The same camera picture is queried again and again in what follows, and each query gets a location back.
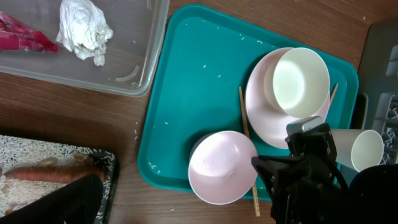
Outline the orange carrot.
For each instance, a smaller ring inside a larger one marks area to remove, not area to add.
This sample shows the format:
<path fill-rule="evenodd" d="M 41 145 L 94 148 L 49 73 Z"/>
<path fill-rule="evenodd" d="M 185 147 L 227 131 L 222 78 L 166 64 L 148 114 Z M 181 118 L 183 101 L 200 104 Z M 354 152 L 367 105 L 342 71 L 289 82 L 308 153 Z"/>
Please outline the orange carrot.
<path fill-rule="evenodd" d="M 69 184 L 90 174 L 105 181 L 106 173 L 99 167 L 21 167 L 7 171 L 4 175 L 9 179 Z"/>

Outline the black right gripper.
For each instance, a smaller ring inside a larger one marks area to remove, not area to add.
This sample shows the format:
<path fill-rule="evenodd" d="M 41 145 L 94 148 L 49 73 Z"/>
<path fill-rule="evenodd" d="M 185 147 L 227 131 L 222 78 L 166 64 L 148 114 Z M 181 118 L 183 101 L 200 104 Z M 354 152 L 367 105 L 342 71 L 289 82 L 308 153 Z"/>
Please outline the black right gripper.
<path fill-rule="evenodd" d="M 272 201 L 277 223 L 343 223 L 349 188 L 336 166 L 328 124 L 286 138 L 289 156 L 255 156 L 251 164 Z"/>

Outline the foil ball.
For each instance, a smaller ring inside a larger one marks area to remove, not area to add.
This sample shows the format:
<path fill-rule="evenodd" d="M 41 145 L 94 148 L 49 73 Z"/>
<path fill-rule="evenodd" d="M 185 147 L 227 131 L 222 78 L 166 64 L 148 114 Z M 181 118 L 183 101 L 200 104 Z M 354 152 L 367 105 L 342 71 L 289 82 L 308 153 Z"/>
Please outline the foil ball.
<path fill-rule="evenodd" d="M 96 66 L 105 63 L 106 43 L 113 30 L 104 12 L 90 0 L 63 0 L 60 5 L 59 32 L 55 39 L 81 59 L 92 57 Z"/>

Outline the red snack wrapper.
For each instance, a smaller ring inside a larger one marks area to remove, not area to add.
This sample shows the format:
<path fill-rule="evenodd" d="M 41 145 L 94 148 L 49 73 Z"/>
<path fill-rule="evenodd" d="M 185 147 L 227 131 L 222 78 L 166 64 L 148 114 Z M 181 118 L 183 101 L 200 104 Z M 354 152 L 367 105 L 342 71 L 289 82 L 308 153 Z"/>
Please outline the red snack wrapper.
<path fill-rule="evenodd" d="M 1 11 L 1 50 L 57 53 L 58 45 L 41 31 L 33 30 Z"/>

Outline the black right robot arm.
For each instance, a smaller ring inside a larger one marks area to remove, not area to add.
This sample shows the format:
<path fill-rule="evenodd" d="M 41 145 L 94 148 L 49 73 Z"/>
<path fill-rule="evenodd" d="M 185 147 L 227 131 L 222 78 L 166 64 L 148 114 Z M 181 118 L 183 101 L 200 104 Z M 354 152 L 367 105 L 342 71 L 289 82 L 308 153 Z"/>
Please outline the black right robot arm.
<path fill-rule="evenodd" d="M 397 222 L 396 165 L 367 168 L 347 184 L 336 166 L 337 140 L 328 124 L 286 141 L 289 156 L 251 159 L 277 223 Z"/>

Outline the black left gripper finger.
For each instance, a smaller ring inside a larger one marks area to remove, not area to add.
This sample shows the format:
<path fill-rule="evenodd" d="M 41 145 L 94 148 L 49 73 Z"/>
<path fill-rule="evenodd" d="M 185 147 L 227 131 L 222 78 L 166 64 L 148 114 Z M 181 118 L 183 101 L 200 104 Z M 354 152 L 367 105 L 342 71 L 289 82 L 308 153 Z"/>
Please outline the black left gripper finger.
<path fill-rule="evenodd" d="M 1 224 L 94 224 L 103 198 L 98 175 L 82 177 L 1 218 Z"/>

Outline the pink bowl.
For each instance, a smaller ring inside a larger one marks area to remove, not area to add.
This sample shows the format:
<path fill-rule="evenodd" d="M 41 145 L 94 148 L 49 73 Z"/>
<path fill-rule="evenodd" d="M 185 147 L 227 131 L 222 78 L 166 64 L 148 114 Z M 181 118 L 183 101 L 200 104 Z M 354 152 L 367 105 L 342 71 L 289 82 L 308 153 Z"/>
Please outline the pink bowl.
<path fill-rule="evenodd" d="M 195 143 L 188 164 L 188 180 L 195 195 L 213 205 L 239 200 L 254 185 L 258 156 L 253 142 L 237 131 L 207 134 Z"/>

